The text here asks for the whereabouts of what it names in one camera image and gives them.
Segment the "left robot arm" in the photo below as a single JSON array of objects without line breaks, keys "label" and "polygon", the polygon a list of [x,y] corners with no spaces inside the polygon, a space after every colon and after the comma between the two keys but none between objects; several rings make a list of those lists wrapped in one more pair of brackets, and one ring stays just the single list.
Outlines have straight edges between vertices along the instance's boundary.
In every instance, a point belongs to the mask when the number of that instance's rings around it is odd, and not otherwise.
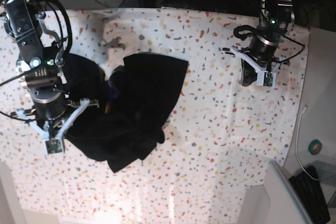
[{"label": "left robot arm", "polygon": [[284,56],[275,56],[280,43],[284,41],[288,26],[294,22],[292,0],[260,0],[259,25],[257,27],[240,26],[235,29],[235,36],[241,40],[251,38],[247,48],[241,50],[246,58],[241,59],[244,87],[262,77],[262,86],[275,84],[276,67],[288,61]]}]

